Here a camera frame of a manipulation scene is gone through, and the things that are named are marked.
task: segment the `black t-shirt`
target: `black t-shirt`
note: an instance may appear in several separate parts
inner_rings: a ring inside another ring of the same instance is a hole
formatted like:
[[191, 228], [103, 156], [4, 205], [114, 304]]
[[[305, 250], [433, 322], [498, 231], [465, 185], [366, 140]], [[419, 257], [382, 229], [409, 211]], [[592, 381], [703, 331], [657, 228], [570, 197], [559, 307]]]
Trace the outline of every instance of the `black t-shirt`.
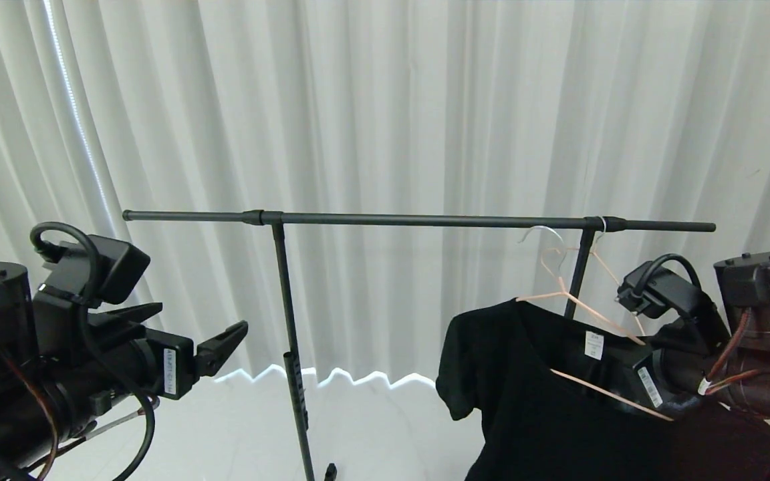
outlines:
[[454, 420], [480, 409], [486, 440], [467, 481], [770, 481], [762, 420], [711, 399], [673, 422], [624, 413], [553, 374], [586, 331], [614, 341], [514, 300], [452, 320], [436, 390]]

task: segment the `metal rod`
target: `metal rod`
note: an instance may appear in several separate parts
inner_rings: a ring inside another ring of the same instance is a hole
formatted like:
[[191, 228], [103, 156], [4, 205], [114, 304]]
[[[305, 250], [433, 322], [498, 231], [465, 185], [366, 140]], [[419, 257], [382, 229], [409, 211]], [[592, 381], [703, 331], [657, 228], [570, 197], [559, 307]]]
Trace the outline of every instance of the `metal rod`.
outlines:
[[205, 221], [246, 222], [254, 225], [341, 224], [341, 225], [403, 225], [424, 227], [495, 227], [529, 228], [544, 225], [550, 228], [592, 228], [606, 232], [621, 230], [663, 230], [684, 232], [714, 232], [711, 222], [630, 221], [620, 217], [503, 217], [503, 216], [408, 216], [391, 214], [326, 214], [281, 212], [277, 210], [248, 210], [245, 212], [162, 212], [125, 210], [128, 221]]
[[[572, 272], [572, 284], [569, 284], [569, 293], [574, 297], [578, 297], [581, 293], [581, 284], [584, 282], [584, 272], [587, 271], [587, 261], [590, 259], [590, 247], [593, 247], [593, 238], [595, 237], [596, 231], [592, 228], [586, 228], [581, 232], [578, 257], [575, 260], [575, 271]], [[566, 319], [574, 319], [575, 306], [575, 301], [572, 301], [572, 299], [566, 301], [566, 310], [563, 314]]]
[[284, 226], [272, 225], [272, 237], [275, 239], [275, 255], [278, 258], [278, 277], [281, 280], [281, 300], [284, 303], [284, 321], [287, 323], [287, 340], [290, 352], [284, 355], [287, 369], [287, 386], [290, 389], [290, 402], [293, 403], [293, 417], [296, 419], [296, 434], [299, 436], [299, 449], [302, 451], [302, 464], [305, 466], [305, 479], [314, 481], [314, 465], [311, 461], [311, 447], [308, 444], [305, 406], [300, 399], [295, 378], [293, 361], [299, 359], [299, 338], [296, 335], [296, 317], [293, 314], [293, 293], [290, 291], [290, 270], [287, 267], [287, 244], [284, 243]]

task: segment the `white curtain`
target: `white curtain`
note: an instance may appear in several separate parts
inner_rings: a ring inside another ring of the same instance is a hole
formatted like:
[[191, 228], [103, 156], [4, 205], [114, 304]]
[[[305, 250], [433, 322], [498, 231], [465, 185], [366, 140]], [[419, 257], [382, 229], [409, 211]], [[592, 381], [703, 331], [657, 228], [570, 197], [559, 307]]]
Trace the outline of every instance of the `white curtain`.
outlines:
[[[122, 208], [715, 222], [599, 252], [682, 253], [718, 299], [713, 262], [770, 250], [770, 2], [0, 2], [0, 259], [42, 280], [43, 220], [132, 241], [154, 325], [246, 319], [230, 368], [281, 365], [268, 228]], [[302, 365], [434, 377], [450, 317], [550, 289], [521, 235], [288, 226]], [[632, 328], [614, 295], [593, 262], [584, 301]]]

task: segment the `white surface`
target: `white surface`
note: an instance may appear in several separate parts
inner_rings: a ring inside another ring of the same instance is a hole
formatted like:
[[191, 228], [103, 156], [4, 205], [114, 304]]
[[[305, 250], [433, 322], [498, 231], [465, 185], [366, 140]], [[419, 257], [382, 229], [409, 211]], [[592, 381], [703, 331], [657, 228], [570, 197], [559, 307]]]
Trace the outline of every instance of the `white surface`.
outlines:
[[[450, 420], [433, 387], [382, 377], [354, 385], [336, 374], [317, 386], [305, 377], [315, 478], [338, 466], [339, 481], [455, 481], [483, 447], [480, 413]], [[156, 440], [133, 481], [302, 481], [299, 446], [283, 372], [257, 383], [236, 375], [201, 381], [180, 402], [156, 413]], [[129, 462], [143, 420], [98, 436], [55, 463], [51, 481], [105, 481]]]
[[[122, 208], [711, 221], [601, 252], [682, 253], [716, 297], [713, 262], [770, 250], [770, 2], [0, 1], [0, 259], [37, 285], [35, 222], [131, 238], [153, 325], [246, 319], [233, 367], [281, 363], [268, 228]], [[434, 375], [454, 314], [550, 289], [519, 237], [289, 226], [303, 365]], [[595, 263], [582, 292], [633, 327]]]

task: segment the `vertical pole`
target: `vertical pole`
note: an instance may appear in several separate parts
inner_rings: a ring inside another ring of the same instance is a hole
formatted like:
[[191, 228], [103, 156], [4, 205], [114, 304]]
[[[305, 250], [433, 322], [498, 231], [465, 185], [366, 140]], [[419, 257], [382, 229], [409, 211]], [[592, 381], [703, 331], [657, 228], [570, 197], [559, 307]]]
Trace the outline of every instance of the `vertical pole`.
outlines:
[[287, 340], [290, 352], [284, 354], [284, 368], [287, 369], [287, 386], [293, 416], [296, 419], [296, 434], [299, 435], [299, 449], [305, 466], [305, 479], [314, 481], [314, 466], [311, 462], [311, 447], [308, 445], [308, 411], [305, 408], [305, 391], [302, 387], [302, 372], [299, 364], [299, 338], [296, 335], [296, 317], [293, 314], [293, 295], [290, 292], [290, 270], [287, 267], [287, 245], [284, 243], [284, 224], [272, 224], [275, 239], [275, 254], [278, 258], [278, 277], [281, 279], [281, 300], [284, 302], [284, 321], [287, 323]]
[[[569, 286], [569, 293], [578, 297], [581, 293], [581, 283], [584, 282], [584, 271], [587, 270], [587, 261], [590, 259], [590, 249], [593, 247], [593, 238], [596, 237], [596, 231], [586, 228], [581, 231], [581, 244], [578, 250], [578, 258], [575, 260], [575, 271], [572, 272], [572, 284]], [[566, 311], [563, 314], [566, 319], [574, 319], [575, 302], [572, 299], [566, 301]]]

